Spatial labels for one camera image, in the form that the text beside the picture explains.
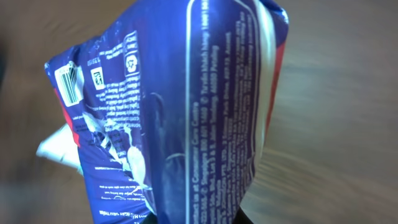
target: snack bag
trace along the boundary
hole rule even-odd
[[[95,223],[232,223],[288,31],[271,0],[141,0],[45,64]]]

